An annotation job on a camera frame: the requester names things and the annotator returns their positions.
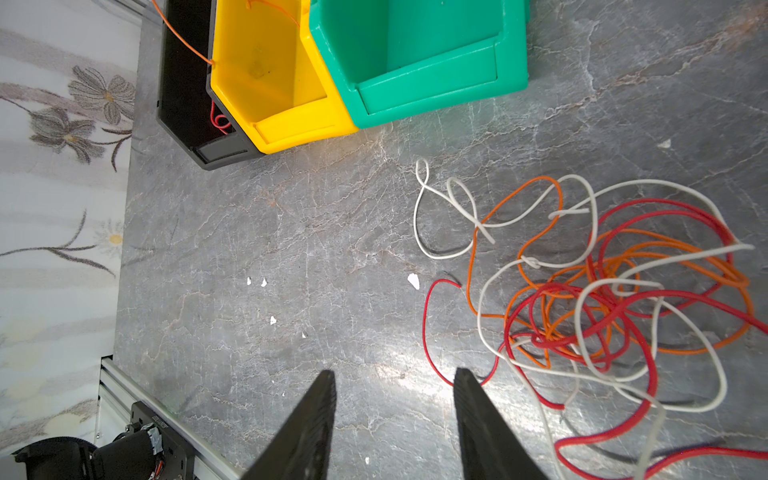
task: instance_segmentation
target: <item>flower pattern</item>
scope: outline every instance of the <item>flower pattern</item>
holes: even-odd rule
[[[133,120],[136,88],[120,75],[109,81],[95,68],[72,68],[77,80],[69,82],[69,93],[75,101],[88,110],[104,109],[104,116],[113,125],[120,123],[121,115]]]
[[[53,148],[57,154],[64,147],[70,147],[82,164],[91,163],[92,157],[101,157],[104,147],[88,140],[94,132],[93,120],[69,120],[67,112],[60,107],[29,112],[30,126],[35,132],[29,139],[44,147]]]
[[[94,232],[96,247],[112,258],[120,258],[123,250],[123,223],[107,220]]]

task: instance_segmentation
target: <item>plastic bin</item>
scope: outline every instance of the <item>plastic bin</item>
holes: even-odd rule
[[[198,51],[207,51],[210,0],[168,0],[165,15],[190,45]],[[228,135],[211,124],[211,98],[206,92],[208,64],[167,28],[163,30],[157,91],[157,121],[160,125],[205,170],[263,157],[236,122],[231,122],[234,131]]]
[[[352,120],[373,127],[528,86],[528,0],[312,0]]]
[[[310,35],[310,0],[269,4],[218,2],[212,93],[267,154],[356,132]]]

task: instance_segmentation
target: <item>gray marble surface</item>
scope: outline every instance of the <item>gray marble surface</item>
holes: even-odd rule
[[[452,392],[425,361],[420,323],[426,287],[446,274],[465,282],[468,259],[433,261],[415,244],[419,156],[432,165],[433,184],[464,179],[481,212],[540,174],[579,173],[598,188],[639,177],[694,186],[714,199],[742,241],[757,246],[737,254],[737,264],[752,278],[756,314],[764,316],[766,3],[532,4],[526,91],[213,172],[199,169],[154,119],[161,29],[145,19],[115,362],[242,466],[265,448],[316,374],[333,369],[339,397],[329,478],[459,478]],[[568,192],[567,203],[582,195],[575,186]],[[602,198],[600,207],[672,193],[629,188]],[[512,217],[531,198],[532,192],[502,216]],[[495,246],[484,242],[478,278],[514,258],[545,225],[542,217],[506,230]],[[471,233],[433,196],[425,198],[419,222],[436,250],[460,247]],[[586,240],[584,221],[567,222],[562,232],[576,233],[546,236],[531,253],[575,255]],[[653,226],[714,245],[711,234],[688,223]],[[410,273],[419,275],[421,290],[406,281]],[[680,283],[686,278],[676,276]],[[690,282],[676,286],[703,288]],[[488,308],[501,308],[521,285],[519,276],[504,277]],[[725,293],[717,298],[741,305]],[[485,374],[491,359],[460,292],[436,290],[430,313],[428,342],[440,367],[450,376],[456,366]],[[737,327],[703,307],[691,315],[715,336]],[[673,323],[663,325],[662,339],[695,345]],[[489,321],[494,341],[497,332]],[[768,341],[751,332],[720,353],[729,376],[726,402],[705,414],[671,412],[659,449],[699,443],[768,449]],[[717,390],[705,357],[661,356],[659,363],[662,399],[702,402]],[[568,380],[533,378],[553,399],[564,399],[572,387]],[[500,369],[486,391],[554,478],[521,383]],[[615,392],[585,386],[572,408],[549,418],[555,435],[564,437],[601,431],[631,411]],[[613,460],[582,447],[568,451],[569,458],[598,475],[627,475],[649,425],[599,445]],[[754,460],[702,458],[658,478],[765,478],[764,469]]]

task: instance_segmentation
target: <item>wire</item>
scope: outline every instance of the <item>wire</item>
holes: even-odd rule
[[[432,296],[432,291],[440,283],[448,283],[449,285],[453,285],[456,288],[459,288],[459,289],[462,288],[462,286],[459,285],[458,283],[453,282],[451,280],[447,280],[445,278],[435,280],[435,282],[432,283],[432,286],[429,287],[429,291],[427,292],[427,298],[424,301],[424,319],[422,321],[422,342],[424,344],[424,354],[427,356],[427,361],[429,362],[429,365],[432,367],[433,370],[435,370],[435,373],[437,373],[437,375],[442,379],[443,382],[453,387],[453,382],[445,378],[443,374],[440,373],[440,370],[432,361],[432,357],[429,355],[429,349],[427,348],[427,309],[429,308],[429,297]],[[498,351],[501,352],[503,348],[504,348],[504,343],[502,343],[499,346]],[[480,386],[485,385],[491,380],[491,378],[493,378],[493,375],[496,373],[497,368],[498,368],[498,357],[496,357],[496,360],[493,362],[493,367],[491,368],[491,372],[480,382]]]
[[[227,121],[227,124],[225,124],[225,125],[219,124],[219,120],[221,118],[226,120],[227,117],[225,115],[223,115],[223,114],[219,114],[216,117],[214,117],[214,112],[215,111],[216,111],[216,102],[211,100],[210,101],[210,122],[214,125],[214,127],[218,128],[221,131],[221,133],[223,133],[225,135],[228,135],[229,132],[227,131],[227,128],[231,127],[232,124],[229,121]]]
[[[291,21],[296,24],[296,26],[299,26],[299,22],[296,21],[296,19],[288,12],[285,11],[285,9],[279,5],[275,5],[273,3],[266,2],[265,0],[245,0],[245,6],[250,10],[250,3],[256,2],[256,3],[263,3],[264,5],[268,5],[274,9],[276,9],[278,12],[283,13],[286,17],[290,18]]]
[[[163,19],[163,23],[165,23],[165,26],[168,27],[168,30],[172,31],[173,34],[176,35],[176,38],[181,40],[181,43],[183,43],[187,48],[189,48],[195,55],[197,55],[198,57],[202,58],[203,61],[205,61],[207,64],[209,64],[209,65],[213,65],[214,64],[213,60],[209,60],[208,57],[206,57],[205,55],[203,55],[200,52],[198,52],[197,50],[195,50],[192,47],[192,45],[188,44],[187,41],[184,40],[181,37],[181,35],[179,35],[178,32],[176,30],[174,30],[173,27],[170,26],[170,23],[168,23],[168,19],[165,18],[165,15],[163,15],[163,11],[160,10],[160,7],[157,5],[157,2],[155,0],[152,0],[152,5],[154,5],[154,9],[157,10],[157,13],[160,15],[160,18]]]
[[[424,164],[426,170],[426,176],[424,179],[421,178],[419,173],[421,163]],[[722,362],[720,361],[716,350],[721,346],[728,345],[741,337],[751,326],[754,326],[768,334],[768,326],[754,317],[754,307],[752,300],[749,296],[749,293],[746,291],[746,288],[749,285],[749,280],[733,266],[733,252],[740,250],[753,250],[754,246],[741,243],[736,237],[733,236],[725,224],[720,211],[709,198],[693,189],[690,189],[689,187],[667,182],[665,180],[633,180],[630,182],[623,182],[621,184],[616,184],[611,187],[604,188],[603,190],[599,190],[597,193],[595,193],[589,183],[578,175],[566,175],[559,178],[558,180],[552,180],[549,177],[537,177],[533,180],[530,180],[522,187],[519,187],[515,192],[507,196],[486,217],[480,220],[475,198],[471,195],[469,189],[460,180],[451,177],[446,181],[446,190],[448,192],[447,195],[430,187],[428,185],[429,164],[423,159],[417,160],[415,166],[415,175],[421,185],[413,213],[413,230],[416,242],[419,245],[420,250],[425,255],[435,260],[455,258],[469,252],[470,250],[472,251],[467,275],[468,280],[466,288],[466,299],[470,310],[476,315],[478,335],[480,336],[481,341],[488,349],[488,351],[492,352],[493,355],[496,356],[496,360],[498,361],[499,359],[503,359],[512,369],[512,371],[518,375],[526,389],[528,389],[528,391],[537,399],[537,402],[535,403],[537,405],[542,423],[545,427],[545,434],[549,439],[549,444],[551,446],[553,456],[559,460],[559,462],[555,463],[555,468],[562,478],[563,472],[560,468],[560,464],[565,465],[566,468],[583,478],[602,480],[600,477],[582,471],[570,463],[563,456],[561,450],[568,446],[587,445],[591,443],[605,442],[607,440],[617,438],[618,436],[632,430],[645,417],[645,415],[648,414],[651,407],[654,407],[657,410],[657,413],[654,416],[650,431],[646,435],[646,441],[641,451],[641,455],[637,461],[637,464],[635,465],[633,476],[635,480],[648,478],[652,475],[655,475],[662,468],[665,468],[668,465],[679,462],[685,458],[692,458],[699,455],[732,455],[747,458],[768,459],[768,453],[764,452],[753,452],[736,449],[689,449],[677,454],[669,455],[661,459],[659,462],[653,464],[649,468],[650,457],[656,442],[656,437],[662,428],[662,425],[664,424],[667,410],[679,412],[707,412],[715,409],[725,399],[727,395],[727,378],[722,366]],[[504,223],[488,222],[504,203],[512,199],[517,193],[537,180],[548,180],[552,183],[552,185],[550,185],[522,215]],[[565,180],[579,181],[582,183],[584,189],[588,193],[588,197],[585,200],[579,204],[575,204],[573,207],[568,209],[563,209],[563,193],[560,188],[560,183]],[[465,194],[468,196],[469,203],[472,206],[472,213],[469,213],[456,200],[455,195],[452,192],[453,184],[459,185],[460,188],[462,188]],[[625,204],[614,207],[598,219],[596,197],[599,197],[600,195],[609,191],[616,190],[620,187],[642,184],[656,184],[665,187],[673,187],[688,193],[696,197],[698,200],[701,200],[711,210],[711,213],[698,207],[694,207],[675,200],[640,199],[632,200]],[[502,268],[498,269],[490,278],[485,281],[480,291],[480,296],[477,302],[477,309],[475,309],[472,304],[470,289],[472,285],[472,269],[475,262],[478,233],[482,233],[483,236],[486,237],[491,243],[494,243],[495,241],[490,235],[488,229],[507,226],[518,222],[522,218],[525,218],[555,188],[558,190],[560,204],[556,211],[548,215],[548,218],[552,220],[552,222],[542,232],[531,238],[527,243],[523,245],[523,247],[519,250],[515,260],[506,263]],[[449,255],[435,255],[431,251],[427,250],[426,247],[424,247],[422,244],[422,241],[419,238],[416,220],[419,204],[425,190],[429,190],[439,195],[444,200],[448,201],[464,218],[470,220],[475,227],[469,244],[460,251],[451,253]],[[589,204],[589,208],[581,208],[585,204]],[[638,204],[666,204],[677,207],[680,210],[660,210],[649,214],[641,214],[627,222],[624,222],[613,230],[603,233],[602,235],[598,235],[599,227],[606,221],[607,218],[620,210]],[[559,218],[569,214],[591,214],[591,233],[588,238],[588,244],[584,252],[576,260],[572,260],[571,262],[567,263],[547,263],[542,262],[534,257],[525,255],[525,250],[532,243],[549,232],[555,226],[555,223]],[[662,216],[682,218],[687,217],[701,222],[718,235],[720,240],[723,242],[723,246],[709,250],[702,250],[674,238],[666,237],[659,233],[638,230],[637,228],[631,227],[634,223],[640,222],[642,220]],[[619,233],[640,234],[651,237],[653,240],[636,244],[625,250],[624,253],[620,255],[614,257],[606,257],[605,253],[607,251],[607,245]],[[598,258],[597,261],[594,261],[592,258],[592,253],[594,249],[597,248],[598,244],[600,245],[598,249]],[[648,248],[657,247],[671,248],[682,251],[683,253],[668,255],[647,250]],[[719,255],[725,255],[726,259],[720,259],[718,257]],[[652,260],[641,264],[635,263],[636,259],[642,258],[648,258]],[[692,260],[705,260],[711,266],[715,266],[718,270],[720,270],[721,274],[715,273],[712,270],[708,270],[707,268],[693,263]],[[648,270],[652,270],[656,267],[671,265],[673,263],[683,265],[692,271],[703,274],[704,276],[714,280],[715,284],[703,293],[692,293],[683,290],[667,290],[661,283],[641,279],[641,273],[647,272]],[[501,275],[503,275],[514,266],[518,268],[528,285],[520,289],[513,296],[508,304],[505,315],[483,313],[482,302],[485,299],[488,287],[491,285],[491,283],[493,283]],[[559,268],[560,270],[552,274],[547,283],[537,284],[530,281],[530,279],[526,276],[524,266],[529,266],[536,270],[540,270],[542,267]],[[626,266],[627,268],[619,273],[619,270],[623,266]],[[564,283],[557,283],[554,281],[556,278],[567,273],[570,273],[571,276],[565,280]],[[572,285],[573,282],[579,279],[586,280],[588,284],[584,287]],[[422,340],[424,341],[425,354],[427,355],[431,367],[435,370],[435,372],[437,372],[440,378],[448,382],[447,379],[437,370],[434,363],[432,363],[432,360],[429,358],[429,351],[427,350],[425,336],[425,322],[429,297],[432,293],[432,288],[434,288],[437,283],[442,282],[451,283],[452,285],[461,288],[461,286],[457,283],[445,279],[437,280],[432,284],[432,287],[427,294],[427,300],[425,302],[424,319],[422,322]],[[622,286],[630,286],[631,288],[626,290]],[[744,299],[746,311],[743,312],[737,310],[732,306],[710,298],[712,293],[723,286],[731,286],[733,288],[737,288],[740,291]],[[652,290],[641,291],[641,288],[650,288]],[[528,297],[525,300],[522,300],[520,303],[517,303],[518,299],[524,293],[529,293]],[[672,304],[667,301],[667,299],[672,298],[683,299],[684,302],[679,304]],[[551,308],[555,300],[559,299],[576,300],[576,305],[573,310],[564,315],[561,315],[557,320],[553,322],[552,318],[550,317]],[[654,302],[654,308],[651,314],[642,313],[630,308],[635,303],[643,300],[652,300]],[[687,308],[694,303],[702,303],[729,313],[730,315],[740,319],[743,322],[743,325],[733,335],[712,344],[703,334],[701,329],[699,329],[696,324],[682,311],[684,308]],[[535,319],[535,305],[541,306],[541,327],[537,324],[537,320]],[[526,307],[528,308],[527,322],[518,318],[518,315]],[[602,318],[597,319],[594,316],[595,313],[600,313]],[[588,317],[590,325],[587,328],[582,328],[582,314],[586,314]],[[658,320],[660,317],[667,315],[675,315],[680,318],[691,329],[694,335],[703,343],[703,348],[660,348],[658,346]],[[502,348],[495,349],[485,339],[482,332],[483,318],[504,319],[505,330],[504,343]],[[566,336],[558,332],[558,326],[560,326],[566,319],[572,319],[574,328],[573,335]],[[634,319],[650,320],[650,345],[649,342],[641,334],[640,330],[635,324],[636,320]],[[530,331],[513,333],[511,331],[511,326],[513,323],[520,323]],[[624,337],[624,342],[621,344],[620,348],[616,349],[615,351],[610,351],[609,345],[611,344],[611,334],[614,330],[616,330],[618,334]],[[601,348],[595,353],[590,353],[587,347],[586,339],[593,336],[597,337]],[[608,372],[611,367],[611,362],[616,358],[624,355],[627,352],[629,345],[632,343],[639,345],[641,348],[645,358],[644,365],[635,372],[625,376],[616,377],[609,374]],[[545,363],[539,362],[535,357],[527,352],[524,346],[533,346],[535,348],[543,349]],[[524,353],[531,361],[535,363],[536,366],[531,366],[515,360],[513,354],[514,349]],[[549,353],[563,356],[564,358],[571,361],[573,372],[564,372],[552,369]],[[715,370],[717,371],[717,377],[720,384],[717,394],[709,402],[703,405],[665,405],[658,401],[656,398],[658,387],[656,356],[658,353],[673,353],[675,355],[708,353],[712,359]],[[579,373],[579,363],[585,365],[588,368],[590,371],[589,374],[585,375]],[[528,380],[528,377],[524,373],[524,369],[532,370],[535,372],[542,372],[548,375],[573,378],[576,380],[577,384],[565,402],[559,404],[545,399]],[[648,384],[645,390],[636,389],[633,386],[627,384],[628,382],[637,380],[645,375],[648,375]],[[607,430],[606,432],[554,441],[542,406],[548,406],[550,408],[560,410],[564,409],[565,406],[568,405],[568,403],[575,397],[575,395],[578,394],[580,387],[579,382],[582,379],[611,386],[612,388],[616,389],[622,396],[633,402],[639,403],[639,406],[629,419],[613,427],[612,429]]]

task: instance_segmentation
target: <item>white wall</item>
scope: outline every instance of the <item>white wall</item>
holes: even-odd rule
[[[0,2],[0,455],[51,435],[94,441],[131,147],[113,167],[112,142],[130,136],[138,46],[137,24],[92,0]],[[94,77],[75,67],[106,91],[73,84]]]

